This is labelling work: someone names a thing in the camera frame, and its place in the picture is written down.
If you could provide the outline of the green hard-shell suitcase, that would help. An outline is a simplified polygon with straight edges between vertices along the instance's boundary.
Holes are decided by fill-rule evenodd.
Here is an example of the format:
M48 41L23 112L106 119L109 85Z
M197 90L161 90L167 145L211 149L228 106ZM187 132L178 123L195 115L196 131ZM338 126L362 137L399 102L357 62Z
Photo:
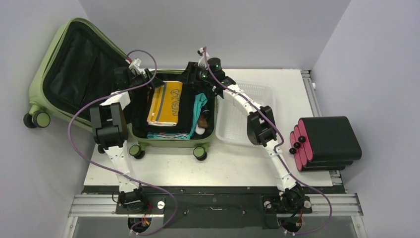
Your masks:
M30 111L23 117L24 125L27 128L45 128L50 125L52 117L66 121L76 117L75 125L91 130L89 103L96 106L97 98L114 92L114 69L128 68L129 63L126 53L93 23L83 18L69 20L57 30L31 82ZM186 69L150 71L152 78L130 92L131 103L124 109L128 131L136 140L129 153L141 159L147 146L192 147L194 157L199 161L205 160L216 125L216 97L213 93L209 96L205 94L208 101L201 114L209 114L210 117L209 127L203 135L194 133L191 139L147 139L147 134L144 138L133 135L131 120L135 107L144 94L153 90L149 83L155 77L187 84Z

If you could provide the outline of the white perforated plastic basket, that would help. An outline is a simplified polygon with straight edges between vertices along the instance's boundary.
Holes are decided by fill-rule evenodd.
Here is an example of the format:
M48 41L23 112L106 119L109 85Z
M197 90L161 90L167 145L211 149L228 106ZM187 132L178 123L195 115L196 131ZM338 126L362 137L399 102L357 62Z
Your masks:
M256 103L275 109L274 87L264 83L248 81L238 81L237 84ZM217 100L216 137L229 144L253 146L247 136L247 117L227 99L218 97Z

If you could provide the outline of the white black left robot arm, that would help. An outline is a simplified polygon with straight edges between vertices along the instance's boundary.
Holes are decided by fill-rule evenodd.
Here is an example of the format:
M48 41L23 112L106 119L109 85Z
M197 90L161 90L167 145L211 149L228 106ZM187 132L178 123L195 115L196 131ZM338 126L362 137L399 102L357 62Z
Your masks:
M131 103L128 89L112 92L96 107L90 108L94 141L101 153L106 153L112 162L110 171L119 182L117 203L129 207L135 213L142 213L149 205L141 182L135 179L130 162L127 140L129 131L123 110Z

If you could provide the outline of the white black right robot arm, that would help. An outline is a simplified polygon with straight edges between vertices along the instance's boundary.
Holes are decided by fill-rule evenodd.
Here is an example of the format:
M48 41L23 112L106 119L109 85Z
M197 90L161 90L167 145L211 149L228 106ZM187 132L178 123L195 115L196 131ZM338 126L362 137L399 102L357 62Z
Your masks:
M308 202L302 187L292 176L282 157L280 146L284 138L275 125L273 110L252 100L239 85L225 74L219 58L189 62L186 67L187 83L202 87L229 101L247 119L247 137L270 160L279 205L286 212L300 210Z

